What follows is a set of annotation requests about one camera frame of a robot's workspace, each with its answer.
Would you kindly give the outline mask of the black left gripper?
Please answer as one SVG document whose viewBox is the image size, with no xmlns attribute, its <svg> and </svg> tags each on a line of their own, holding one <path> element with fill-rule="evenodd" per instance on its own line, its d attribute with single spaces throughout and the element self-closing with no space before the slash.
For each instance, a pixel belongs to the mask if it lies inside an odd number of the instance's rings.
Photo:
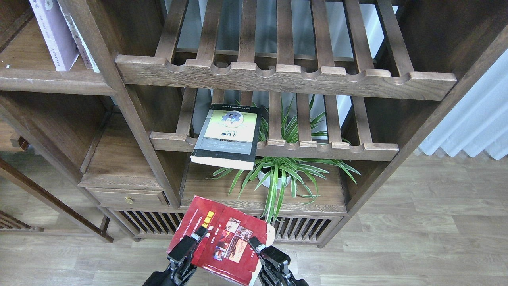
<svg viewBox="0 0 508 286">
<path fill-rule="evenodd" d="M 208 234 L 206 227 L 200 226 L 192 236 L 185 236 L 171 250 L 167 259 L 170 264 L 163 272 L 153 272 L 144 282 L 144 286 L 185 286 L 196 272 L 196 266 L 192 265 L 193 253 L 198 241 L 202 241 Z"/>
</svg>

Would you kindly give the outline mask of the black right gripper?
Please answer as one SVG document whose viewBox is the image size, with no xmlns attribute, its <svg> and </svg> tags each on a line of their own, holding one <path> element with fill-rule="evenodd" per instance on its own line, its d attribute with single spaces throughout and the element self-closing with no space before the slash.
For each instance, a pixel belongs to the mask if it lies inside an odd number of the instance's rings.
<svg viewBox="0 0 508 286">
<path fill-rule="evenodd" d="M 263 286 L 308 286 L 304 279 L 295 279 L 289 270 L 290 257 L 275 248 L 267 247 L 257 237 L 248 240 L 248 244 L 258 255 L 262 264 L 259 280 Z"/>
</svg>

